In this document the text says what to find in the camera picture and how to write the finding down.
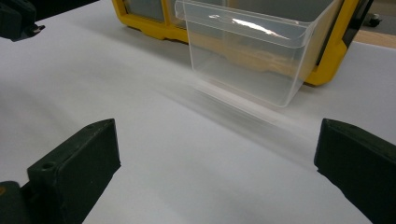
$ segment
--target screw hole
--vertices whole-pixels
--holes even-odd
[[[49,170],[49,169],[53,168],[54,166],[55,166],[55,162],[50,161],[50,162],[45,163],[42,166],[42,168],[43,168],[43,170]]]

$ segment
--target black clamp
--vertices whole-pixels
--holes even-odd
[[[0,0],[0,37],[19,41],[38,35],[45,26],[35,24],[35,14],[27,0]]]

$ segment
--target clear plastic bin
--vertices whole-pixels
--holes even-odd
[[[314,69],[342,0],[176,0],[194,71],[238,96],[286,106]]]

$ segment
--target wooden surface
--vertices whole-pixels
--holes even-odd
[[[396,35],[385,35],[359,30],[354,40],[365,44],[396,49]]]

